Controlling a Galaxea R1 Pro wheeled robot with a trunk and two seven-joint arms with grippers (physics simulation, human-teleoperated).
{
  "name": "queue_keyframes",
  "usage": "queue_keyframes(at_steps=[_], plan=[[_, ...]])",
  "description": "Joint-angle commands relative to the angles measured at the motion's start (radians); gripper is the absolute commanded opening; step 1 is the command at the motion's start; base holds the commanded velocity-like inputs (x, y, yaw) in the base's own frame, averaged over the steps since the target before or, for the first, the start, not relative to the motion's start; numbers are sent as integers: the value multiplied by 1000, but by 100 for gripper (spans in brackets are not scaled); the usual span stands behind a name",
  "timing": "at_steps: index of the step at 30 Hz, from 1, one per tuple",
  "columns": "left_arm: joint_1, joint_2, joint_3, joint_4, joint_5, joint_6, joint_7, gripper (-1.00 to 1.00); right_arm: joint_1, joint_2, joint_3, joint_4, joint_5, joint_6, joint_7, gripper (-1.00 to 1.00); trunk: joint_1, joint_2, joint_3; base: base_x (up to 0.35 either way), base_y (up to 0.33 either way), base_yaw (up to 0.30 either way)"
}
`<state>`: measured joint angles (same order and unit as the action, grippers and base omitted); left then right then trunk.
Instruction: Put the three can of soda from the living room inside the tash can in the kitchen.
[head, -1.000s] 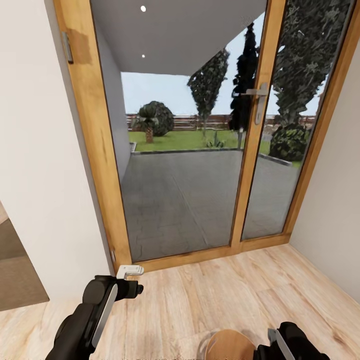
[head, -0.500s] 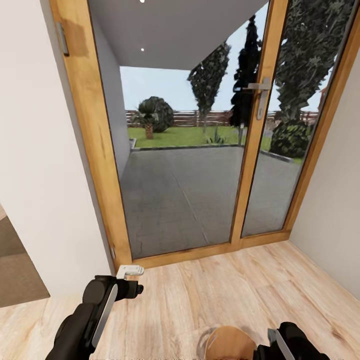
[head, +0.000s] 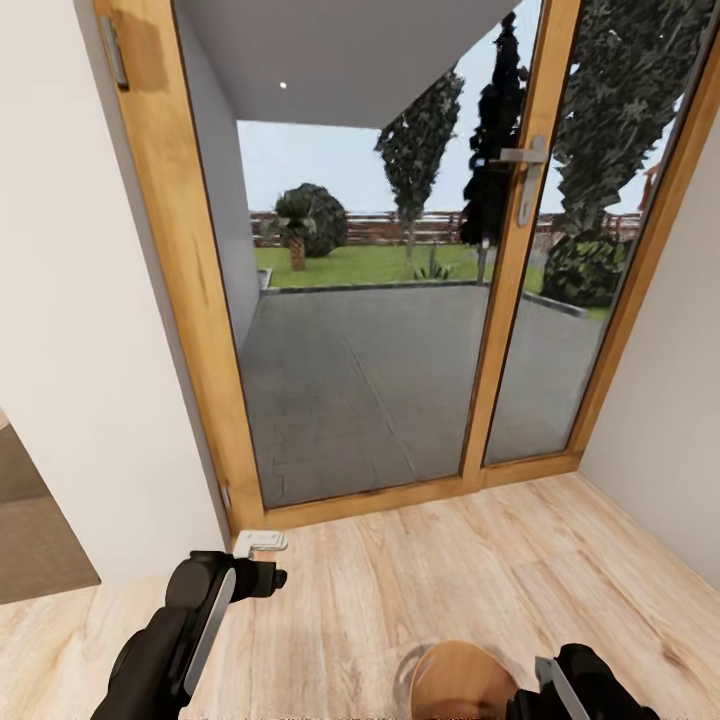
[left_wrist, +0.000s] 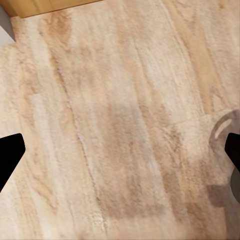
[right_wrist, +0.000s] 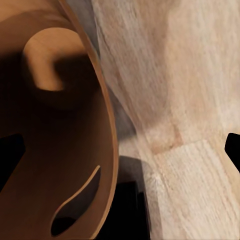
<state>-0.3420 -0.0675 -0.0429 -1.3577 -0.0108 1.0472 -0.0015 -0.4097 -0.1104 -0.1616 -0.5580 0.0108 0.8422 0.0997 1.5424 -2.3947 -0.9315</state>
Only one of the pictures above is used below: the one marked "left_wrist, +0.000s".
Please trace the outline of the trash can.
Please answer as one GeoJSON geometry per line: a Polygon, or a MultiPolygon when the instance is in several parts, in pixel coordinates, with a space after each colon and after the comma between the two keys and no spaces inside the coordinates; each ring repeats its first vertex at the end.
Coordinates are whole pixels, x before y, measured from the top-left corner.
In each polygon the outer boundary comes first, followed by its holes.
{"type": "Polygon", "coordinates": [[[240,172],[237,168],[232,172],[230,186],[233,196],[240,203],[240,172]]]}

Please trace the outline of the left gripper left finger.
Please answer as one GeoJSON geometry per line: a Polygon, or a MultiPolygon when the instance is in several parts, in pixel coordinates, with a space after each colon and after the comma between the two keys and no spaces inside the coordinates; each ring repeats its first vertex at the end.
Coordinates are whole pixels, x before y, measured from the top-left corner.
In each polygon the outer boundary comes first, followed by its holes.
{"type": "Polygon", "coordinates": [[[21,133],[0,138],[0,192],[26,151],[21,133]]]}

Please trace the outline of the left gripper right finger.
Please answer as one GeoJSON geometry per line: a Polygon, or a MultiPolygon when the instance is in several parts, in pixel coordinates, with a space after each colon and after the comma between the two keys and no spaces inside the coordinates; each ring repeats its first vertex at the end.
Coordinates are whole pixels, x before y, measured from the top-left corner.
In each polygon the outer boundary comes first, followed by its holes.
{"type": "Polygon", "coordinates": [[[229,133],[224,150],[240,172],[240,134],[229,133]]]}

